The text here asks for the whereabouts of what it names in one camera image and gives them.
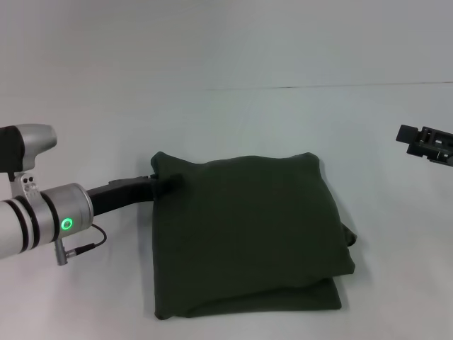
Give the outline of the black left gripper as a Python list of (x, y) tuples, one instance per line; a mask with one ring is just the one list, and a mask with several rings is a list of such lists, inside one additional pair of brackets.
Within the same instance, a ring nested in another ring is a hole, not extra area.
[(152, 202), (154, 196), (164, 196), (184, 185), (184, 177), (174, 174), (160, 178), (157, 174), (137, 178), (123, 178), (87, 191), (93, 206), (93, 215), (109, 213), (128, 205)]

